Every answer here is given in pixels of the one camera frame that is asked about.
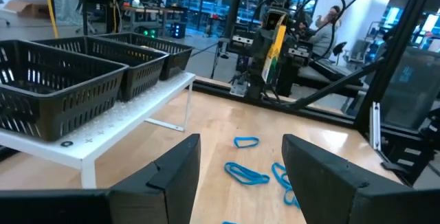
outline wooden tabletop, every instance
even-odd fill
[[[181,124],[187,92],[153,118]],[[99,188],[110,187],[141,169],[192,133],[201,134],[200,176],[191,223],[305,223],[300,210],[283,203],[284,189],[271,166],[283,162],[282,136],[299,136],[367,170],[398,181],[380,166],[381,158],[357,132],[248,104],[194,92],[185,133],[143,123],[96,161]],[[236,136],[255,136],[260,144],[237,149]],[[244,186],[226,174],[226,162],[267,174],[270,182]],[[1,189],[79,188],[79,172],[19,153],[0,163]]]

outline rubber band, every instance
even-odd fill
[[[254,141],[254,143],[249,144],[249,145],[245,145],[245,146],[240,146],[239,142],[244,142],[244,141]],[[257,137],[235,137],[234,138],[234,144],[237,148],[249,148],[249,147],[253,147],[256,146],[260,143],[260,139]]]
[[[225,164],[225,171],[239,183],[247,186],[269,183],[270,180],[269,176],[254,172],[253,170],[250,170],[244,166],[240,166],[235,162],[227,162]]]
[[[277,169],[282,170],[283,173],[281,175],[278,174]],[[284,192],[284,203],[286,205],[295,205],[298,209],[300,208],[300,204],[298,202],[298,200],[296,199],[296,197],[294,196],[294,198],[292,200],[289,200],[288,196],[290,192],[293,192],[292,190],[292,185],[289,182],[289,178],[287,177],[287,173],[286,173],[286,167],[284,167],[283,165],[281,165],[280,163],[276,162],[272,164],[272,172],[274,173],[275,179],[279,182],[279,184],[281,184],[282,187],[284,187],[284,189],[286,189],[286,191]]]

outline black plastic basket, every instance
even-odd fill
[[[169,53],[170,56],[165,60],[164,67],[160,74],[160,80],[168,80],[185,70],[186,65],[193,51],[193,47],[181,45],[178,43],[165,41],[158,38],[150,38],[144,35],[135,34],[132,32],[120,34],[104,34],[99,35],[101,38],[111,39],[123,43],[130,43],[137,46],[146,46],[147,48],[158,49],[160,51]]]
[[[115,104],[126,65],[0,41],[0,127],[54,141]]]
[[[119,99],[122,101],[129,101],[156,85],[164,60],[168,57],[163,52],[88,36],[36,42],[130,66],[121,83]]]

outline yellow sign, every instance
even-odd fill
[[[280,56],[281,47],[283,46],[284,35],[286,33],[286,26],[281,25],[285,18],[285,15],[281,17],[276,25],[274,33],[274,42],[272,43],[269,53],[267,54],[266,61],[264,63],[263,72],[261,77],[263,77],[264,82],[269,84],[274,77],[276,64],[278,63],[278,57]]]

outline gray floor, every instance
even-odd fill
[[[47,20],[37,20],[37,19],[25,19],[19,18],[16,14],[5,12],[0,10],[0,18],[7,18],[11,22],[10,27],[6,27],[3,21],[0,21],[0,41],[8,39],[24,39],[24,40],[41,40],[54,38],[54,33],[52,31],[52,26]],[[59,37],[70,37],[78,36],[82,34],[75,33],[78,26],[58,26]],[[100,31],[103,31],[102,25],[97,25]],[[217,38],[204,38],[203,34],[196,31],[188,30],[186,38],[174,39],[175,41],[183,44],[193,46],[195,49],[193,53],[200,52],[201,50],[213,45],[217,42]],[[212,71],[212,65],[214,62],[216,47],[211,47],[204,52],[193,56],[188,62],[187,71],[197,74],[198,76],[203,76],[209,78]],[[219,64],[217,65],[214,79],[223,82],[229,82],[230,79],[235,75],[235,65],[237,62],[237,55],[229,55],[229,59],[219,59]],[[303,98],[309,96],[315,89],[310,89],[307,87],[293,86],[292,97],[295,99]],[[346,97],[338,96],[336,94],[329,95],[316,104],[324,107],[331,107],[334,109],[341,109],[342,105],[346,101]],[[431,162],[431,166],[440,171],[440,156],[437,156],[434,161]],[[440,188],[440,177],[437,176],[434,171],[427,167],[419,180],[415,184],[415,188]]]

